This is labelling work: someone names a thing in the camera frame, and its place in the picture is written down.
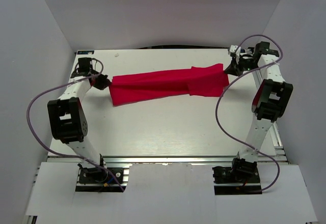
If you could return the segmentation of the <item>red t shirt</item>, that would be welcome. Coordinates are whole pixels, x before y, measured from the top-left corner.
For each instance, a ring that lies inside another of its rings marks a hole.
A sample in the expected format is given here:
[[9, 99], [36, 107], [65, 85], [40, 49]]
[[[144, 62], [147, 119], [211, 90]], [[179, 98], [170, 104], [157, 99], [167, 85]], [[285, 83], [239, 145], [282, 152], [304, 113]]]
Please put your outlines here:
[[219, 97], [229, 85], [223, 64], [114, 76], [114, 106], [178, 95]]

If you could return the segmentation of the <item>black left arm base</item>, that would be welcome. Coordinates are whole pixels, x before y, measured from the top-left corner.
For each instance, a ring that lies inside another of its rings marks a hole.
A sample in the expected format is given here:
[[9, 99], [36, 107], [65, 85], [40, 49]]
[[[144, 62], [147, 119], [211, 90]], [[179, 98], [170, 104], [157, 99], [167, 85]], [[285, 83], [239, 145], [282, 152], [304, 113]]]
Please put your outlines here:
[[[116, 177], [119, 184], [125, 190], [129, 169], [123, 167], [109, 167], [108, 168]], [[123, 192], [114, 178], [107, 173], [87, 173], [84, 169], [78, 172], [76, 192]]]

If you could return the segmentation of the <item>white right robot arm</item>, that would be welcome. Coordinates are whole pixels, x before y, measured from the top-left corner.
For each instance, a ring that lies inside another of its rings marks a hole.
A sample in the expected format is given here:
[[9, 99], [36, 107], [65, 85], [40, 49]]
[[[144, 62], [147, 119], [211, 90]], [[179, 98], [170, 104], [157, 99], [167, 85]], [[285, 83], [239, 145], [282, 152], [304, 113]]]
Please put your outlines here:
[[228, 54], [231, 57], [231, 63], [225, 70], [226, 74], [239, 77], [244, 72], [260, 68], [261, 76], [251, 106], [253, 119], [245, 140], [246, 145], [233, 159], [230, 170], [231, 179], [240, 183], [255, 174], [258, 152], [269, 129], [278, 118], [283, 116], [293, 91], [293, 85], [283, 78], [277, 65], [280, 53], [271, 49], [268, 42], [261, 41], [254, 48], [244, 50], [232, 45], [228, 49]]

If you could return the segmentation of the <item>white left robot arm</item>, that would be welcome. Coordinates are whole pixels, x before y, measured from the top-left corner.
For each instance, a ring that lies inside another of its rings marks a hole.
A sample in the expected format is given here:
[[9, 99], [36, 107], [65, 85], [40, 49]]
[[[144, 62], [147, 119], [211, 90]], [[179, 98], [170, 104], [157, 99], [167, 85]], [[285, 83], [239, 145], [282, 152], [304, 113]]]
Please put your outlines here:
[[82, 100], [87, 91], [94, 87], [104, 90], [111, 82], [107, 75], [93, 68], [92, 58], [79, 58], [77, 68], [70, 76], [70, 82], [64, 93], [47, 104], [51, 132], [73, 152], [85, 159], [78, 166], [86, 177], [97, 183], [108, 178], [103, 157], [87, 138], [88, 123], [82, 108]]

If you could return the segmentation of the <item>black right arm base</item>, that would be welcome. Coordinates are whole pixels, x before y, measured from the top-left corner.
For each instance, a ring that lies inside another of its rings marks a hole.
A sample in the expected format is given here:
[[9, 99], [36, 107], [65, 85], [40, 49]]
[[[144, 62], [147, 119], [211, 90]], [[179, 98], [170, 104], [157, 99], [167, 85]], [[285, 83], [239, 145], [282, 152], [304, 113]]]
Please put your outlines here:
[[216, 166], [212, 171], [215, 195], [262, 194], [257, 169], [249, 178], [236, 178], [231, 174], [231, 167]]

